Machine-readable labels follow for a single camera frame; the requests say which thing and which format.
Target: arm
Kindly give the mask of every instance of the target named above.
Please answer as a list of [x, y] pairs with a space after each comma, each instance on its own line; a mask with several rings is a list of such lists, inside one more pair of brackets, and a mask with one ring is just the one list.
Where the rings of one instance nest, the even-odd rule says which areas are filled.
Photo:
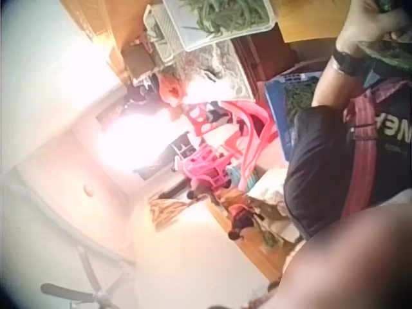
[[[375, 0], [352, 0], [348, 18], [336, 41], [340, 52], [364, 58], [359, 42], [373, 42], [409, 24], [403, 10], [380, 14]], [[329, 106], [344, 110], [351, 98], [362, 93], [361, 77], [351, 77], [339, 71], [335, 61], [328, 63], [316, 88], [312, 106]]]

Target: green beans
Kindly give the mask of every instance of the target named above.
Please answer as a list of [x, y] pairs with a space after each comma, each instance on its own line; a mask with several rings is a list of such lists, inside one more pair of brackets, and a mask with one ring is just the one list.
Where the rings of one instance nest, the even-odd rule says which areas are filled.
[[198, 14], [199, 29], [219, 36], [269, 22], [263, 0], [181, 0]]

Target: blue plastic crate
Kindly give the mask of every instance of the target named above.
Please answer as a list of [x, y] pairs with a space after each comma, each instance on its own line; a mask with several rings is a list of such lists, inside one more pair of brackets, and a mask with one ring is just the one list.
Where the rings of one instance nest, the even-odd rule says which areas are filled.
[[281, 140], [283, 155], [289, 161], [293, 148], [293, 131], [289, 126], [285, 106], [285, 84], [306, 82], [312, 77], [321, 77], [322, 72], [281, 75], [266, 82], [265, 93], [272, 115], [276, 120], [277, 130]]

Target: hand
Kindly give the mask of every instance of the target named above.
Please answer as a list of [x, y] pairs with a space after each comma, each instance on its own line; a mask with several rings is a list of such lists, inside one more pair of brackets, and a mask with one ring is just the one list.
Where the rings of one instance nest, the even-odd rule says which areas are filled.
[[381, 14], [375, 0], [352, 0], [348, 17], [336, 46], [340, 52], [362, 57], [359, 42], [374, 42], [387, 33], [410, 25], [403, 9]]

